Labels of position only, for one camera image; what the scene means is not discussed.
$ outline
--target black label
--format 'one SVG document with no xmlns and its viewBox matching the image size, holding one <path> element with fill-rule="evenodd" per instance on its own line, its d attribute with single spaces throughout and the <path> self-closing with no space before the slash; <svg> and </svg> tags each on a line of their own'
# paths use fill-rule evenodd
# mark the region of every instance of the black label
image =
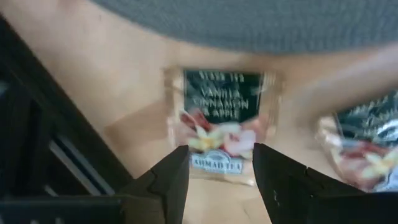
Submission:
<svg viewBox="0 0 398 224">
<path fill-rule="evenodd" d="M 366 140 L 380 146 L 398 145 L 398 91 L 336 116 L 345 138 Z"/>
<path fill-rule="evenodd" d="M 259 73 L 186 70 L 184 109 L 198 108 L 213 124 L 258 115 L 264 76 Z"/>
</svg>

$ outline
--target gray cushion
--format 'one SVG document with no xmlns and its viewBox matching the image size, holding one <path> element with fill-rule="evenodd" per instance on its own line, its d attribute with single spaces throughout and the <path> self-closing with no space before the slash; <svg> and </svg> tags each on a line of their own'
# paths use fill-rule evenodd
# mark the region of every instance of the gray cushion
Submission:
<svg viewBox="0 0 398 224">
<path fill-rule="evenodd" d="M 323 52 L 398 39 L 398 0 L 92 0 L 161 34 L 251 52 Z"/>
</svg>

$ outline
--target vanilla flower illustration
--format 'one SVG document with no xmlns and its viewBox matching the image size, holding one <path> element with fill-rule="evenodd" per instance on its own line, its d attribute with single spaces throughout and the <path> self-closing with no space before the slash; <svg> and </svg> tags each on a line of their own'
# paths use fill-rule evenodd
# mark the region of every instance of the vanilla flower illustration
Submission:
<svg viewBox="0 0 398 224">
<path fill-rule="evenodd" d="M 188 139 L 188 145 L 203 152 L 218 149 L 223 144 L 223 132 L 220 128 L 207 133 L 201 126 L 196 125 L 197 138 Z"/>
<path fill-rule="evenodd" d="M 366 153 L 366 159 L 371 165 L 362 171 L 362 176 L 367 179 L 388 175 L 398 165 L 398 150 L 392 150 L 384 157 L 375 153 Z"/>
</svg>

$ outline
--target beige table surface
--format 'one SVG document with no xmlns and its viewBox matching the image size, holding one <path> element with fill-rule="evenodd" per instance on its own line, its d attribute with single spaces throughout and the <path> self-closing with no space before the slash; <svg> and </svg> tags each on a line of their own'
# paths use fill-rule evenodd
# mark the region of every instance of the beige table surface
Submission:
<svg viewBox="0 0 398 224">
<path fill-rule="evenodd" d="M 252 55 L 171 40 L 86 0 L 1 0 L 0 11 L 134 177 L 171 150 L 165 147 L 161 71 L 170 65 L 283 72 L 287 85 L 273 147 L 334 178 L 308 129 L 309 118 L 345 99 L 345 93 L 389 84 L 374 73 L 398 80 L 395 46 L 324 55 Z M 358 83 L 362 73 L 367 75 Z M 349 91 L 351 86 L 356 90 Z M 255 187 L 208 180 L 190 181 L 184 222 L 270 223 Z"/>
</svg>

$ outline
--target tea packet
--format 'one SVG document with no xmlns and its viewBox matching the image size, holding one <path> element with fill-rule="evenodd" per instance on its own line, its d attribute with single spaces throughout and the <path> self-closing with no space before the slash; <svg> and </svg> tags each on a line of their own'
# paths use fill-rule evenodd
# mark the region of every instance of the tea packet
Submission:
<svg viewBox="0 0 398 224">
<path fill-rule="evenodd" d="M 338 175 L 366 192 L 398 191 L 398 91 L 324 116 L 322 143 Z"/>
<path fill-rule="evenodd" d="M 165 72 L 169 139 L 189 146 L 191 178 L 255 184 L 253 146 L 275 134 L 282 86 L 274 72 Z"/>
</svg>

